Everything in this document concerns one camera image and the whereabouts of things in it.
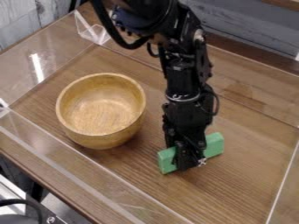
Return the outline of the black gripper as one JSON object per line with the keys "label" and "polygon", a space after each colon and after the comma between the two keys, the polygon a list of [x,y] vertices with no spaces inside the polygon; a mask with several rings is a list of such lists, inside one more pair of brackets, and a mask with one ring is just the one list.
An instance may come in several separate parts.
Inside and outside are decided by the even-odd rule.
{"label": "black gripper", "polygon": [[179,171],[206,165],[204,131],[215,116],[214,96],[203,93],[195,99],[175,99],[165,96],[163,105],[163,133],[165,146],[175,146],[173,164]]}

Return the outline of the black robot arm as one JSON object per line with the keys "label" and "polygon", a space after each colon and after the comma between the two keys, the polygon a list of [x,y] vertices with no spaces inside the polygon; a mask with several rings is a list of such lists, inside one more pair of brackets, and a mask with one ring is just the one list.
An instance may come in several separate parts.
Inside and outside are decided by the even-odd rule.
{"label": "black robot arm", "polygon": [[206,162],[206,129],[220,109],[208,84],[212,64],[202,21],[180,0],[91,0],[97,18],[119,46],[156,45],[165,78],[163,133],[175,148],[172,163],[184,171]]}

